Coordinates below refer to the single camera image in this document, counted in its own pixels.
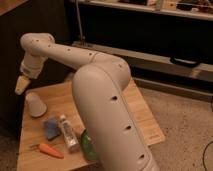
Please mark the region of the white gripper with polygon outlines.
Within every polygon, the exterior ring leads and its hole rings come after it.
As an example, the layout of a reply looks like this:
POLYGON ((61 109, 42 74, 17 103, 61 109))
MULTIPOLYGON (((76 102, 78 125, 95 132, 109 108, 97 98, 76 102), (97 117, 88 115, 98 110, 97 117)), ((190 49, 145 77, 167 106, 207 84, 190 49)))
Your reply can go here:
POLYGON ((37 79, 44 66, 45 59, 39 56, 25 56, 21 62, 20 71, 23 75, 17 79, 15 93, 21 95, 30 84, 30 79, 37 79))

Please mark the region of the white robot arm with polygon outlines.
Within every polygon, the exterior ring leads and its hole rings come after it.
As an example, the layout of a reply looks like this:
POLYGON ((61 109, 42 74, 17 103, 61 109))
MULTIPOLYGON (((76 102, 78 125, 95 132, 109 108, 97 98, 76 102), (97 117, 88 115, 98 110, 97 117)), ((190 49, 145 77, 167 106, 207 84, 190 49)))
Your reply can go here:
POLYGON ((49 33, 26 33, 15 93, 20 95, 48 59, 76 70, 72 94, 105 171, 160 171, 127 104, 128 63, 114 55, 57 44, 49 33))

